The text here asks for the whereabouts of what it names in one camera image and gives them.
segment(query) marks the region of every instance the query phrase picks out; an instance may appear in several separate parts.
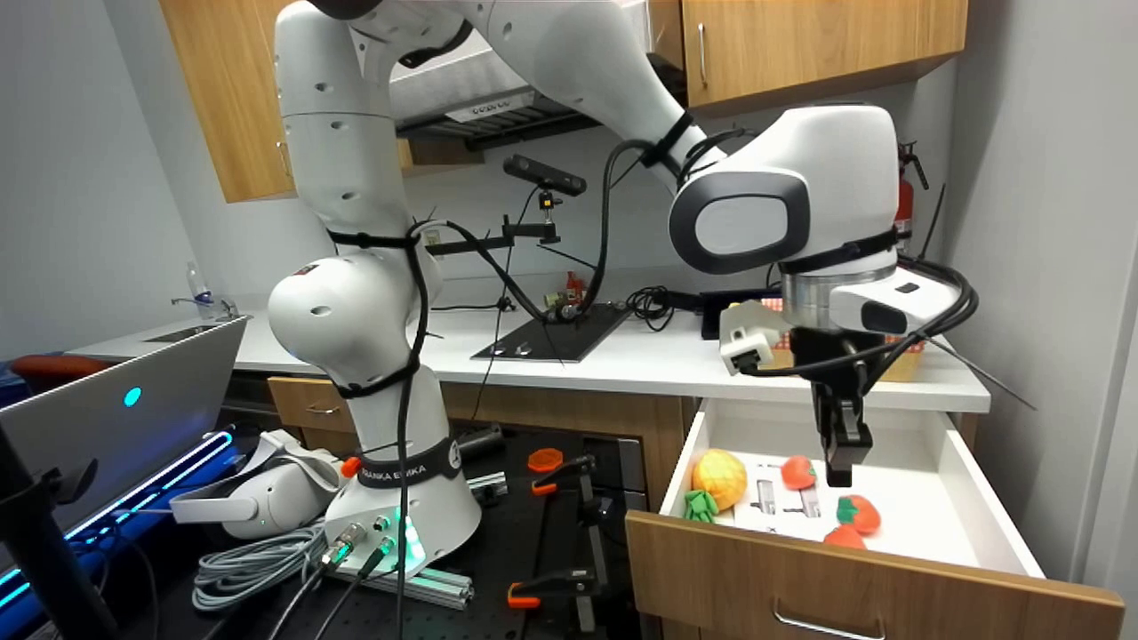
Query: white drawer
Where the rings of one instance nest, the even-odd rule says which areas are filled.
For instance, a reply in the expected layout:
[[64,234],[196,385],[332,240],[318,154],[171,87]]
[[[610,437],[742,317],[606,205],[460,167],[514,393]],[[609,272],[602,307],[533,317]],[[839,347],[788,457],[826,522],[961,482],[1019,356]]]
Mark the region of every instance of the white drawer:
[[[629,513],[637,609],[678,635],[1115,635],[1115,593],[1042,578],[961,433],[936,411],[869,411],[874,448],[849,490],[823,490],[823,522],[688,522],[689,462],[729,448],[748,464],[823,445],[807,405],[705,403],[688,433],[663,513]],[[826,547],[837,499],[882,513],[869,551]]]

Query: countertop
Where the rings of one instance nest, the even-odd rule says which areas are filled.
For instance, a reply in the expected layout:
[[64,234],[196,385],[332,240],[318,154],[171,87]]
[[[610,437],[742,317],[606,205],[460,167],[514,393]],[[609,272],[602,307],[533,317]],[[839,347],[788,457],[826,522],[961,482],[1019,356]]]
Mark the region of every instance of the countertop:
[[[698,317],[674,312],[670,329],[653,335],[639,320],[624,320],[584,362],[514,362],[474,360],[495,337],[490,308],[443,308],[429,312],[423,362],[447,385],[498,386],[562,386],[562,392],[624,392],[624,393],[682,393],[682,399],[753,399],[753,403],[811,403],[801,375],[740,375],[717,360],[714,340],[701,340]],[[525,324],[524,312],[500,312],[498,335]],[[149,340],[188,324],[153,328],[115,340],[76,347],[76,356],[130,360],[162,347]],[[321,373],[288,356],[262,312],[248,312],[243,373]],[[915,411],[987,411],[987,386],[942,347],[925,347],[925,366],[908,385],[874,385],[869,410],[915,410]]]

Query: blue light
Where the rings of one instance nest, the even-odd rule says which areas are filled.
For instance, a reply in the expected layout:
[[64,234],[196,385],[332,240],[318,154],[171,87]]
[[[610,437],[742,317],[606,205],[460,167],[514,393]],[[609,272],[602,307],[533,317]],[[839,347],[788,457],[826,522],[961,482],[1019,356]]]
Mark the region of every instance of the blue light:
[[124,393],[122,393],[122,405],[124,410],[136,410],[143,403],[143,386],[127,386]]

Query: cabinet door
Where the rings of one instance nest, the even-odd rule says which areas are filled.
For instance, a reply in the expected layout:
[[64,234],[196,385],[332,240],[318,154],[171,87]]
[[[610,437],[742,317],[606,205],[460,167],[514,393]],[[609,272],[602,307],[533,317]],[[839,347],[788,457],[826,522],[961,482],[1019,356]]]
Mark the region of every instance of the cabinet door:
[[964,48],[968,0],[688,0],[689,105],[887,84]]
[[288,0],[162,0],[180,78],[228,203],[293,194],[273,78]]

